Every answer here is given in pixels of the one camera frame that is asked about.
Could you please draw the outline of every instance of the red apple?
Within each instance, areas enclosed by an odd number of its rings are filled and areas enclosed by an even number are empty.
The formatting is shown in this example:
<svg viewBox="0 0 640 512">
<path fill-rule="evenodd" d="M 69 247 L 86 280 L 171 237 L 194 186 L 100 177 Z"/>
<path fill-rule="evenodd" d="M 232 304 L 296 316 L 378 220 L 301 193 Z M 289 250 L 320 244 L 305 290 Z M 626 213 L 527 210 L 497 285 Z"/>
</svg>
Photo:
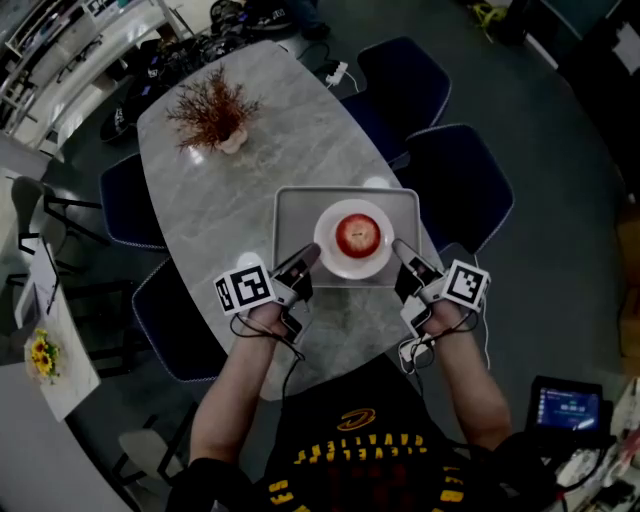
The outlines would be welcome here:
<svg viewBox="0 0 640 512">
<path fill-rule="evenodd" d="M 380 228 L 371 217 L 355 213 L 340 221 L 336 241 L 340 250 L 350 258 L 366 258 L 380 246 Z"/>
</svg>

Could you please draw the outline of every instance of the gray tray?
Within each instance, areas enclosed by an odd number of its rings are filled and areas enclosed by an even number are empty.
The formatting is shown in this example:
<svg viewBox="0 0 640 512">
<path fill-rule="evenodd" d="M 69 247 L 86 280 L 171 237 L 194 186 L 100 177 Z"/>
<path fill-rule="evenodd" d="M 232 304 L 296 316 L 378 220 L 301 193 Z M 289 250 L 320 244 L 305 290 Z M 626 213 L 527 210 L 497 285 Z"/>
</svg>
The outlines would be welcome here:
<svg viewBox="0 0 640 512">
<path fill-rule="evenodd" d="M 320 215 L 344 199 L 364 199 L 384 211 L 396 238 L 420 248 L 420 203 L 413 190 L 363 187 L 282 187 L 276 192 L 273 219 L 273 268 L 306 244 Z M 358 281 L 343 279 L 329 272 L 320 261 L 312 271 L 316 288 L 392 288 L 396 284 L 400 260 L 391 256 L 376 275 Z"/>
</svg>

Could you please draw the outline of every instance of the yellow flower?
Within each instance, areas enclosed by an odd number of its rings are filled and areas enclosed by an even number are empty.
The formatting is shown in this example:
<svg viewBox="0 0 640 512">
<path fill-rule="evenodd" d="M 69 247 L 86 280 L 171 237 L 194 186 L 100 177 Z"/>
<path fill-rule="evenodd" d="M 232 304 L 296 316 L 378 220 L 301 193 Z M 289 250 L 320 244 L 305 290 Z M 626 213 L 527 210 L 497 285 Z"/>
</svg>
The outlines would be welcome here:
<svg viewBox="0 0 640 512">
<path fill-rule="evenodd" d="M 40 375 L 44 375 L 46 377 L 49 375 L 51 368 L 53 368 L 53 361 L 47 354 L 43 354 L 40 359 L 36 361 L 36 368 L 38 368 Z"/>
<path fill-rule="evenodd" d="M 36 342 L 31 345 L 31 356 L 34 359 L 40 359 L 45 351 L 47 350 L 47 343 L 42 339 L 37 339 Z"/>
</svg>

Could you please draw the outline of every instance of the printed logo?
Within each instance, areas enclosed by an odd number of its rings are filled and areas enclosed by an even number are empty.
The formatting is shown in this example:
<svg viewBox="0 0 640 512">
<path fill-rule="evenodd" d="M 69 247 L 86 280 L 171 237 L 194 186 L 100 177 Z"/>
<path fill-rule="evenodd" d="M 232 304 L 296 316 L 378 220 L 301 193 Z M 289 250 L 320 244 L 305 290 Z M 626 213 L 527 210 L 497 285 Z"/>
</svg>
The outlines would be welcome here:
<svg viewBox="0 0 640 512">
<path fill-rule="evenodd" d="M 356 430 L 365 425 L 368 425 L 376 419 L 376 411 L 374 409 L 356 409 L 355 411 L 348 412 L 342 416 L 343 420 L 347 420 L 344 423 L 338 425 L 338 430 L 341 432 L 349 432 L 350 430 Z"/>
</svg>

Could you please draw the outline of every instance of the floor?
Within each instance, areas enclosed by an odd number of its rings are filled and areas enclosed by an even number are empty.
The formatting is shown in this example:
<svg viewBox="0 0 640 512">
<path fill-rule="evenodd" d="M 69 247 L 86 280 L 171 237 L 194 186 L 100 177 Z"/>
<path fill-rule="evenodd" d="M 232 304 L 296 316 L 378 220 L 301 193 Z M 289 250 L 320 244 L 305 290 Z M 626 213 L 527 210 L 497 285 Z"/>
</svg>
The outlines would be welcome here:
<svg viewBox="0 0 640 512">
<path fill-rule="evenodd" d="M 454 0 L 323 0 L 320 11 L 333 28 L 327 41 L 332 58 L 349 62 L 361 87 L 365 80 L 355 64 L 360 49 L 397 35 L 417 41 L 453 82 L 443 123 L 475 127 L 511 181 L 515 208 L 479 261 L 493 278 L 487 314 L 491 371 L 511 405 L 515 429 L 524 426 L 536 375 L 598 382 L 607 398 L 616 399 L 624 382 L 616 326 L 624 287 L 614 221 L 624 194 L 603 142 L 567 84 L 531 49 L 491 44 Z M 297 54 L 306 47 L 297 37 L 284 44 Z M 322 57 L 314 49 L 304 62 L 315 69 Z M 336 94 L 352 91 L 345 82 Z M 99 141 L 99 126 L 117 95 L 67 141 L 66 165 L 54 166 L 46 179 L 98 199 L 102 170 L 136 151 L 135 136 L 115 148 Z M 99 218 L 89 221 L 100 229 Z M 92 249 L 89 278 L 96 281 L 140 281 L 162 260 L 85 243 Z M 470 258 L 455 249 L 445 255 L 453 257 Z M 104 344 L 105 332 L 91 339 Z M 482 329 L 476 332 L 483 341 Z M 395 360 L 393 351 L 389 355 Z M 423 370 L 422 378 L 430 413 L 447 435 L 461 439 L 437 365 Z M 120 455 L 120 433 L 158 414 L 158 430 L 168 439 L 205 391 L 203 385 L 172 381 L 147 353 L 132 374 L 105 380 L 72 420 L 111 467 Z M 243 450 L 241 466 L 254 480 L 270 452 L 279 407 L 260 403 Z"/>
</svg>

